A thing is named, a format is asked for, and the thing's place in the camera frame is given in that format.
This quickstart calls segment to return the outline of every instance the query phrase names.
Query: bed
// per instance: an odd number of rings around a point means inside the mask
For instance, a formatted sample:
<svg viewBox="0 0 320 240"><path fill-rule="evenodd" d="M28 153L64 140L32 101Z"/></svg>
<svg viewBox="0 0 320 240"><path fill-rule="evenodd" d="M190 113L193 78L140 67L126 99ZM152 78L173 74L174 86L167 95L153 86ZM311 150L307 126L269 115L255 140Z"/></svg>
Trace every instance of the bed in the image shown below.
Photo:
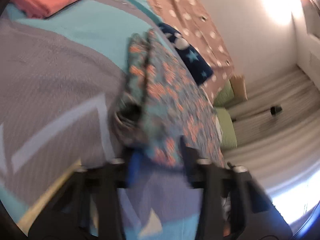
<svg viewBox="0 0 320 240"><path fill-rule="evenodd" d="M184 66L156 26L160 20L145 0L80 0L42 20L6 6L0 200L26 234L29 215L62 177L80 162L91 168L115 157L106 119L127 74L129 37L153 28ZM212 154L222 158L218 146ZM141 167L135 184L119 191L127 239L194 239L201 191L182 171L147 158Z"/></svg>

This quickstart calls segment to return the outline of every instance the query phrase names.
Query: blue star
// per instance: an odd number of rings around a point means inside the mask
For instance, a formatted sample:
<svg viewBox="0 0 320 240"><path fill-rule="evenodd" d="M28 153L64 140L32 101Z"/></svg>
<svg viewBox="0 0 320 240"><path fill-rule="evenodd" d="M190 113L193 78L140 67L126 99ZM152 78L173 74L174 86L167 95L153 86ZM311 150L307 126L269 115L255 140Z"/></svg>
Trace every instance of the blue star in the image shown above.
<svg viewBox="0 0 320 240"><path fill-rule="evenodd" d="M198 53L194 53L191 49L189 51L190 52L189 54L187 54L187 57L189 58L190 63L192 63L195 60L199 61L199 59L197 58Z"/></svg>

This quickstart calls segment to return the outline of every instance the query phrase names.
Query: navy star print fabric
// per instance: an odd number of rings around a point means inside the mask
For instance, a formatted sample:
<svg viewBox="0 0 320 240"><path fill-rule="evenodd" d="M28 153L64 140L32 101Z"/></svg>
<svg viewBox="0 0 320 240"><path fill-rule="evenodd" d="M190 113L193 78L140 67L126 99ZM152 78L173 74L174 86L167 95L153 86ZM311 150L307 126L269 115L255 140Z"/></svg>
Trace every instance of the navy star print fabric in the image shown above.
<svg viewBox="0 0 320 240"><path fill-rule="evenodd" d="M198 86L212 76L212 68L180 32L165 23L159 23L158 26L174 46Z"/></svg>

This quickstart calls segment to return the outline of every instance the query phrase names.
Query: curtain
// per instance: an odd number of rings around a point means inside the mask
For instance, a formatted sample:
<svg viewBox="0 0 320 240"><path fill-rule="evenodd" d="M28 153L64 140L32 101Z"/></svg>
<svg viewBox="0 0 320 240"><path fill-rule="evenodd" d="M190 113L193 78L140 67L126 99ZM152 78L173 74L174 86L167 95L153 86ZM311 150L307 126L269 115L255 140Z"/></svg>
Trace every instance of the curtain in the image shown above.
<svg viewBox="0 0 320 240"><path fill-rule="evenodd" d="M238 148L223 155L246 166L273 198L320 168L320 93L298 67L248 85L247 91L248 101L228 109L236 119ZM283 108L276 116L269 111L274 105Z"/></svg>

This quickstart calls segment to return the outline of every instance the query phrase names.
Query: polka dot curtain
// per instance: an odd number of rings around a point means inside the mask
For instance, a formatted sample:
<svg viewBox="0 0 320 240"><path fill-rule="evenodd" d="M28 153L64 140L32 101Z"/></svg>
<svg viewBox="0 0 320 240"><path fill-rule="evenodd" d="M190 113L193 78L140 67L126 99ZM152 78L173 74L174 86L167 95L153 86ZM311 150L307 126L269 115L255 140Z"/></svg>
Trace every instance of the polka dot curtain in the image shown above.
<svg viewBox="0 0 320 240"><path fill-rule="evenodd" d="M199 0L147 0L154 11L181 32L212 67L214 74L203 85L211 103L233 76L234 66L210 15Z"/></svg>

